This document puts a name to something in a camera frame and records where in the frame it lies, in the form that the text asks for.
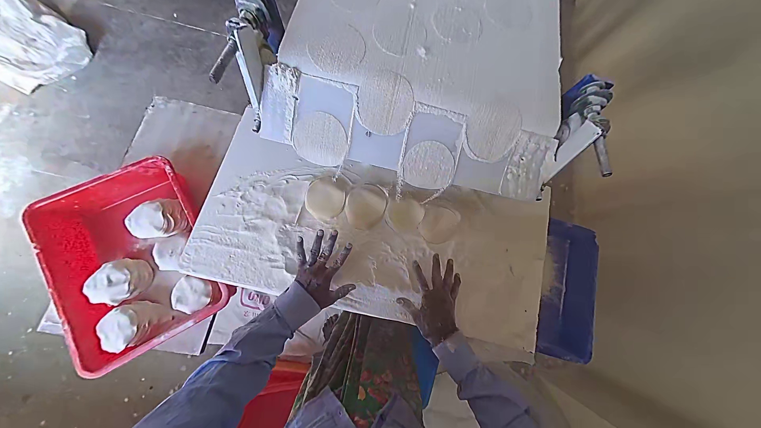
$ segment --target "beige wall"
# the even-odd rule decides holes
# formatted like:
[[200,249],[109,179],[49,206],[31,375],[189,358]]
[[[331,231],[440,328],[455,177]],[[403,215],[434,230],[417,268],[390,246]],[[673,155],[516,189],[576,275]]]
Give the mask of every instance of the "beige wall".
[[759,426],[761,2],[577,0],[579,75],[616,82],[589,369],[702,426]]

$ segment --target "blue sleeve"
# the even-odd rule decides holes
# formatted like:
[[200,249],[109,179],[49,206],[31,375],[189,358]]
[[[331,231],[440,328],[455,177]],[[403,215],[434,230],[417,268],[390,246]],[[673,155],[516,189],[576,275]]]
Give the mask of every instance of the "blue sleeve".
[[319,312],[306,290],[291,284],[135,427],[235,428],[246,404],[267,384],[285,341]]
[[461,332],[433,351],[457,383],[457,396],[468,401],[482,428],[536,428],[521,394],[481,363]]

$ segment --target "circular cutout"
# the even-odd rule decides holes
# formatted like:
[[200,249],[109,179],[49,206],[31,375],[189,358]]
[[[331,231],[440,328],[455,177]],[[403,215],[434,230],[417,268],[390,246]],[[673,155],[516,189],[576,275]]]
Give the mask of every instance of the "circular cutout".
[[460,224],[460,214],[452,209],[438,205],[425,207],[425,215],[418,226],[420,235],[431,244],[449,241]]
[[512,104],[493,102],[473,108],[466,121],[467,153],[496,162],[508,153],[521,133],[521,112]]
[[322,177],[312,182],[307,190],[304,205],[315,219],[327,221],[343,211],[346,192],[332,177]]
[[472,43],[481,37],[478,12],[459,3],[439,5],[431,23],[439,37],[447,42]]
[[533,19],[528,0],[486,0],[483,7],[490,20],[505,28],[526,30]]
[[417,229],[424,215],[425,208],[413,198],[390,200],[386,208],[386,223],[399,233],[410,233]]
[[313,164],[334,167],[343,162],[349,141],[338,119],[323,111],[313,111],[296,122],[293,147]]
[[358,107],[362,126],[382,136],[398,134],[415,107],[412,86],[404,76],[389,70],[371,73],[359,86]]
[[331,0],[337,8],[345,11],[364,11],[373,8],[378,0]]
[[416,144],[402,161],[402,179],[422,189],[443,189],[454,177],[454,157],[438,141]]
[[346,197],[346,219],[359,230],[375,226],[386,211],[388,195],[374,184],[355,187]]
[[373,38],[385,53],[405,56],[424,49],[425,25],[411,6],[406,1],[388,1],[378,11],[373,23]]
[[325,73],[342,74],[357,68],[365,57],[365,39],[348,24],[328,26],[322,37],[310,40],[307,53],[314,65]]

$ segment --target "red crate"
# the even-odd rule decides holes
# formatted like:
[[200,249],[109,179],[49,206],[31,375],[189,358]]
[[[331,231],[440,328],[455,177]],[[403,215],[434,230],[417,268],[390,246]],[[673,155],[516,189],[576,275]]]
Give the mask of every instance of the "red crate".
[[159,343],[220,311],[235,288],[212,283],[212,300],[204,309],[179,317],[165,331],[121,353],[100,348],[97,322],[113,307],[92,304],[82,293],[84,281],[107,261],[130,257],[139,239],[124,226],[137,205],[156,199],[179,199],[190,224],[196,222],[184,179],[161,156],[145,158],[31,203],[22,214],[27,236],[45,277],[63,326],[77,373],[97,378]]

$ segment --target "metal handle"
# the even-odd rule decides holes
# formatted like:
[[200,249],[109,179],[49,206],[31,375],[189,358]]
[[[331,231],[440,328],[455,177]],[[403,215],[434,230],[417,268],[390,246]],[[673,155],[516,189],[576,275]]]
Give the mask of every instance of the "metal handle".
[[236,53],[237,43],[235,43],[235,39],[230,37],[228,38],[227,46],[224,47],[222,54],[217,58],[217,62],[214,63],[212,70],[209,72],[209,80],[212,81],[212,83],[219,83],[224,71],[227,69],[228,65],[230,65],[233,58],[235,58]]
[[602,174],[603,177],[610,177],[613,175],[613,169],[610,167],[608,148],[605,146],[604,136],[594,140],[594,152],[597,154],[597,162],[600,163],[600,174]]

